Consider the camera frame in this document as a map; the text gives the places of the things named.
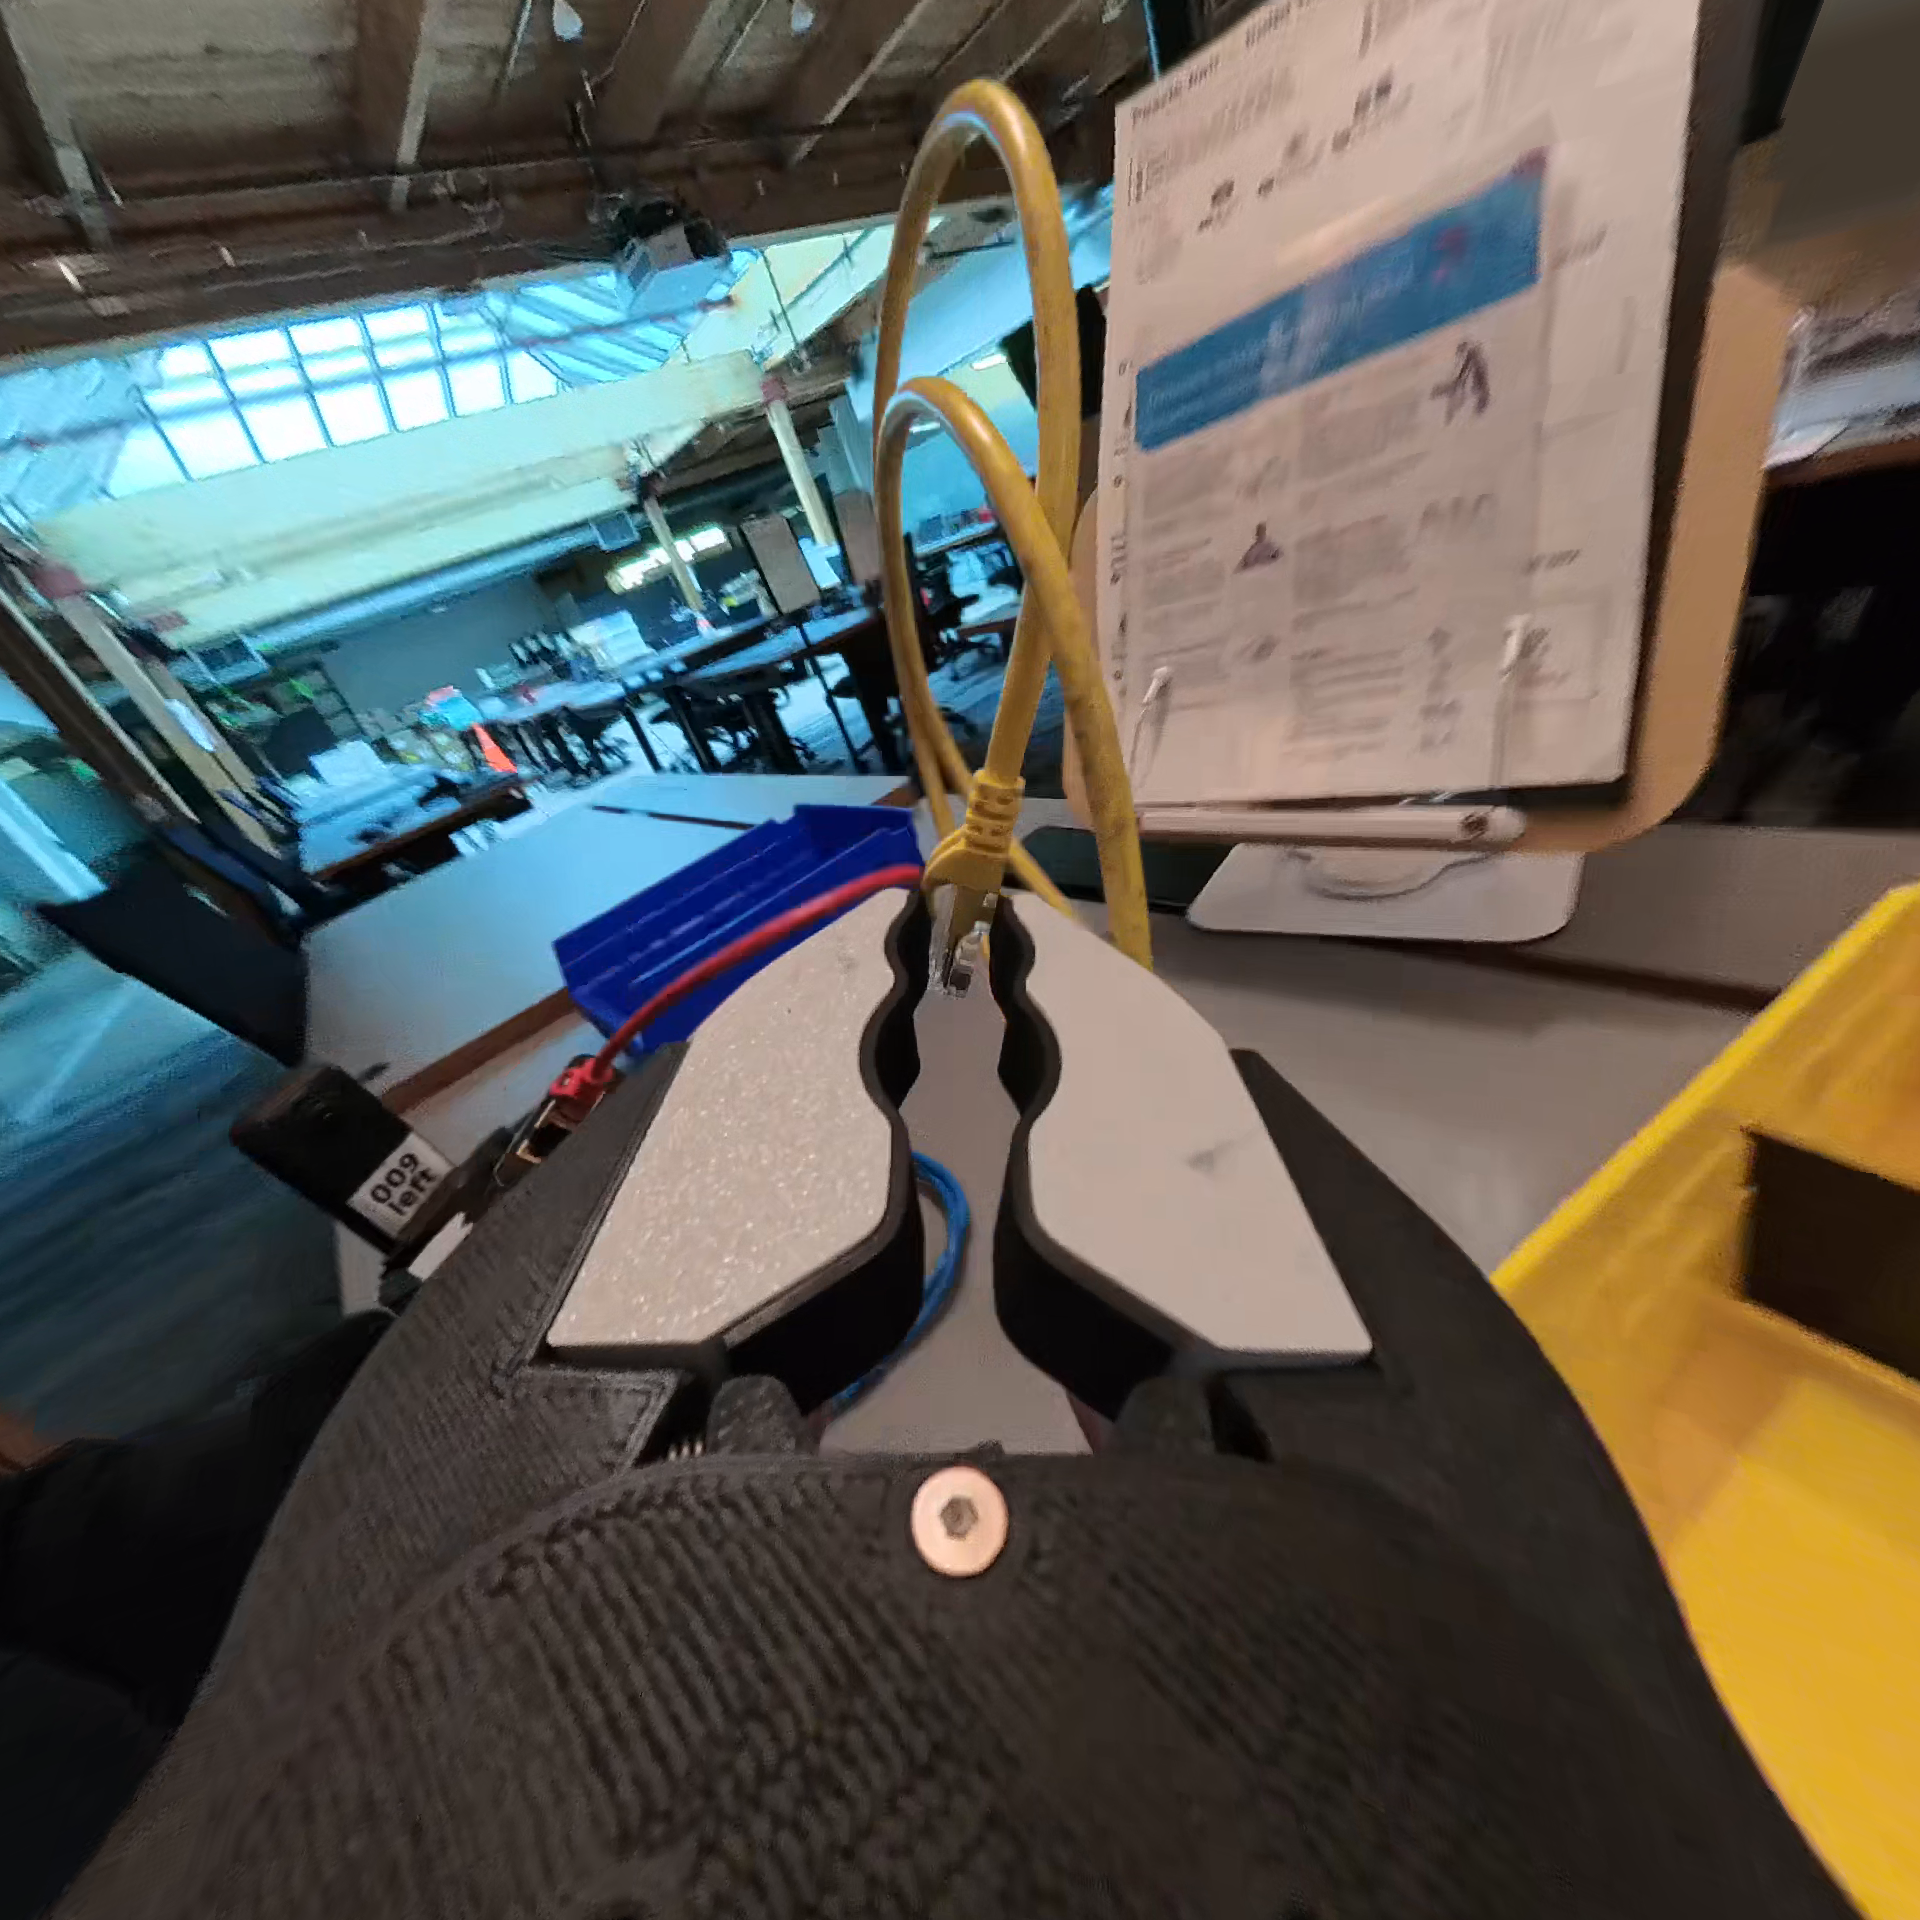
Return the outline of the black bin divider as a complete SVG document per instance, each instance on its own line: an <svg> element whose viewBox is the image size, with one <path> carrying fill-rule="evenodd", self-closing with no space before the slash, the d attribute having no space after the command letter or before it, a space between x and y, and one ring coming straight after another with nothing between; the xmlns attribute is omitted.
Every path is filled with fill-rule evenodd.
<svg viewBox="0 0 1920 1920"><path fill-rule="evenodd" d="M1918 1378L1918 1190L1777 1137L1746 1149L1742 1297Z"/></svg>

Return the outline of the printed instruction sheet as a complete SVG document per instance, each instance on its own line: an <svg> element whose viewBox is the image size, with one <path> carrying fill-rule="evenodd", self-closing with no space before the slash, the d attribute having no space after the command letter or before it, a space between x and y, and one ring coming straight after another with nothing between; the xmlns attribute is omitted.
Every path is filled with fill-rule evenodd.
<svg viewBox="0 0 1920 1920"><path fill-rule="evenodd" d="M1622 778L1698 5L1262 5L1115 125L1099 650L1145 807Z"/></svg>

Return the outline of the grey ceiling-mounted unit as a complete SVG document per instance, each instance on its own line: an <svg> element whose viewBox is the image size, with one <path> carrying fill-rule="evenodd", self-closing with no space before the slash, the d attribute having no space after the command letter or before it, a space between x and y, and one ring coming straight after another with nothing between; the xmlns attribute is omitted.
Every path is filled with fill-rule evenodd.
<svg viewBox="0 0 1920 1920"><path fill-rule="evenodd" d="M616 275L634 320L679 315L731 286L728 239L683 200L623 200L608 233Z"/></svg>

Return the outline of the instruction sheet on stand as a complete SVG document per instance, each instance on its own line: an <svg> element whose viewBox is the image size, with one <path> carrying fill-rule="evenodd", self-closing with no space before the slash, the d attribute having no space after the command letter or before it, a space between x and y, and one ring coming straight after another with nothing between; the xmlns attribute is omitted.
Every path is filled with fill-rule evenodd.
<svg viewBox="0 0 1920 1920"><path fill-rule="evenodd" d="M1260 7L1203 29L1187 59ZM1567 871L1668 818L1705 768L1760 515L1762 450L1786 360L1788 305L1754 271L1721 261L1721 230L1754 105L1766 5L1698 5L1689 159L1671 298L1668 367L1655 456L1648 597L1632 731L1619 781L1591 787L1467 792L1427 800L1345 800L1235 807L1145 807L1131 781L1131 738L1120 731L1099 650L1103 427L1096 573L1089 624L1111 702L1122 773L1090 763L1078 807L1097 824L1107 800L1127 807L1127 850L1111 870L1096 850L1096 891L1111 902L1114 941L1129 945L1145 917L1147 858L1180 842L1224 850L1193 917L1215 929L1315 931L1280 905L1284 895L1407 897L1412 917L1484 912L1488 883Z"/></svg>

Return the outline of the grey desk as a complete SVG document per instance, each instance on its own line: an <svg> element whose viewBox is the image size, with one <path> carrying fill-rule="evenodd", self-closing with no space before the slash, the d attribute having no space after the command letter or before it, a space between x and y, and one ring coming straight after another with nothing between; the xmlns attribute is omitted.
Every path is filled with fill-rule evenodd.
<svg viewBox="0 0 1920 1920"><path fill-rule="evenodd" d="M409 1113L575 1023L553 943L799 806L908 807L902 776L623 776L327 923L307 1057Z"/></svg>
<svg viewBox="0 0 1920 1920"><path fill-rule="evenodd" d="M1513 950L1396 950L1206 933L1159 917L1162 976L1256 1050L1484 1274L1583 1187L1762 1008L1760 991L1539 967ZM434 1146L518 1119L592 1032L578 1017L409 1111ZM824 1432L839 1451L1078 1451L1067 1400L992 1307L992 1222L1015 1109L991 991L920 1008L914 1146L964 1187L974 1233L942 1320Z"/></svg>

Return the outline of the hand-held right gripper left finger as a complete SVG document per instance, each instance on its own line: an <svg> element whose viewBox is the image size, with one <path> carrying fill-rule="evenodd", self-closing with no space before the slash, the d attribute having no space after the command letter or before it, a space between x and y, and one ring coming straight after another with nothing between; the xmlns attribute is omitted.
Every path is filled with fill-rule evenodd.
<svg viewBox="0 0 1920 1920"><path fill-rule="evenodd" d="M587 1370L769 1377L803 1413L922 1314L903 1105L927 905L879 887L738 983L668 1072L562 1277L545 1353Z"/></svg>

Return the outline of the blue plastic bin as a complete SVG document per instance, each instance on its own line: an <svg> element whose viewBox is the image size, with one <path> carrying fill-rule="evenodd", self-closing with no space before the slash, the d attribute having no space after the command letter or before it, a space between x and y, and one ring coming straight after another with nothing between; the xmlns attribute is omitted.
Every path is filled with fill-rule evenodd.
<svg viewBox="0 0 1920 1920"><path fill-rule="evenodd" d="M562 985L600 1035L692 965L788 907L849 881L922 865L922 833L906 807L799 806L788 816L731 833L604 914L553 943Z"/></svg>

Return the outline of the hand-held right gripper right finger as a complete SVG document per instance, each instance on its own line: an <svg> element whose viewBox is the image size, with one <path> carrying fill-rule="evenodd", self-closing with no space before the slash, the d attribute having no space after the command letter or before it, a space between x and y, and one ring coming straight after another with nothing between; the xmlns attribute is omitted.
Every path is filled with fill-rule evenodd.
<svg viewBox="0 0 1920 1920"><path fill-rule="evenodd" d="M1000 907L992 994L1015 1105L992 1293L1025 1360L1105 1423L1156 1381L1377 1367L1260 1097L1279 1083L1260 1057L1025 899Z"/></svg>

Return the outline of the yellow plastic bin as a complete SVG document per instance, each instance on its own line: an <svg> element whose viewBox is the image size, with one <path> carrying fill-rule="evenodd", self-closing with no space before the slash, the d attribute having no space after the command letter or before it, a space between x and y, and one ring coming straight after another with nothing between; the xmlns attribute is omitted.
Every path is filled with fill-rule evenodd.
<svg viewBox="0 0 1920 1920"><path fill-rule="evenodd" d="M1918 1390L1886 1360L1892 1262L1815 1295L1746 1280L1760 1162L1916 1197L1918 899L1895 889L1496 1272L1584 1406L1720 1701L1866 1917L1918 1913Z"/></svg>

